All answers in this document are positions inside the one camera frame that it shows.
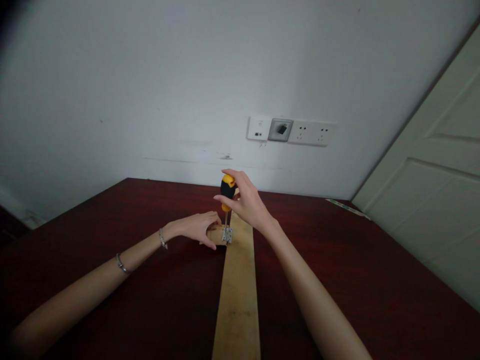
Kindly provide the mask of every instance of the door panel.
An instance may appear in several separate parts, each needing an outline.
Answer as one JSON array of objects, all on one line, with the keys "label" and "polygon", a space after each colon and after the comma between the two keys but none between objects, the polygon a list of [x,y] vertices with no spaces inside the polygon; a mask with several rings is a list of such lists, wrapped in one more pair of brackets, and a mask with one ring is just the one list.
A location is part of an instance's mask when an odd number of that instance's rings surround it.
[{"label": "door panel", "polygon": [[479,28],[353,203],[480,311]]}]

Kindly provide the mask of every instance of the white wall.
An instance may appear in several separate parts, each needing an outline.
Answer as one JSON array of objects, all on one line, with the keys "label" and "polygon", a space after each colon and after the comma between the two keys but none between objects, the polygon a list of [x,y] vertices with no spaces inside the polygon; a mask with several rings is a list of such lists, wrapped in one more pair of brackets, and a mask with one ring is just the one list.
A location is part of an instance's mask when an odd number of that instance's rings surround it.
[{"label": "white wall", "polygon": [[[261,190],[350,199],[479,13],[478,0],[32,2],[1,59],[0,185],[47,220],[126,177],[219,185],[225,167]],[[326,148],[260,147],[252,114],[338,130]]]}]

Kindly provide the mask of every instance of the wrist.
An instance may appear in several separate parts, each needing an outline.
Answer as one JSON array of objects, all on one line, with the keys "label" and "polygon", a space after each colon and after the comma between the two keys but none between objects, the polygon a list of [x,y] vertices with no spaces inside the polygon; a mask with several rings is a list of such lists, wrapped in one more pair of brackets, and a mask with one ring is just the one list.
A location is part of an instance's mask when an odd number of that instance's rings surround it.
[{"label": "wrist", "polygon": [[175,221],[169,222],[162,228],[163,241],[168,242],[169,240],[180,235],[179,229]]},{"label": "wrist", "polygon": [[266,238],[269,239],[278,230],[280,223],[272,215],[268,214],[268,217],[265,221],[261,222],[261,228],[258,231]]}]

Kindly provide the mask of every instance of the screwdriver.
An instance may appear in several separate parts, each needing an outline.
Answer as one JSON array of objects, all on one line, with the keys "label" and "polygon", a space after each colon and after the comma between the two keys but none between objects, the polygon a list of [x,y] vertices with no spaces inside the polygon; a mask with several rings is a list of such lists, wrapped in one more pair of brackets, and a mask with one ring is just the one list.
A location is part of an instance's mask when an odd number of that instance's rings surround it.
[{"label": "screwdriver", "polygon": [[[223,196],[229,199],[233,199],[236,188],[237,188],[237,185],[235,184],[235,179],[230,175],[225,175],[221,179],[220,194],[222,194]],[[225,229],[226,229],[229,227],[229,211],[232,209],[225,204],[221,205],[221,209],[225,212]]]}]

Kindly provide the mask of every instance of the table surface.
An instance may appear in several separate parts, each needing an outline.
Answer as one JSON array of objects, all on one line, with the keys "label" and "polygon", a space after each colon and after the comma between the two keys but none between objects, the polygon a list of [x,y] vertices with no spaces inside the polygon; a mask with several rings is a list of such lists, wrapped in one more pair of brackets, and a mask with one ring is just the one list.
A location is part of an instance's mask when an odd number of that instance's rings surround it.
[{"label": "table surface", "polygon": [[[218,192],[127,178],[8,245],[0,253],[2,335],[165,223],[220,212]],[[480,314],[374,222],[322,198],[260,195],[375,359],[479,356]],[[275,254],[253,236],[261,357],[320,358]],[[168,245],[45,357],[210,359],[225,247],[186,238]]]}]

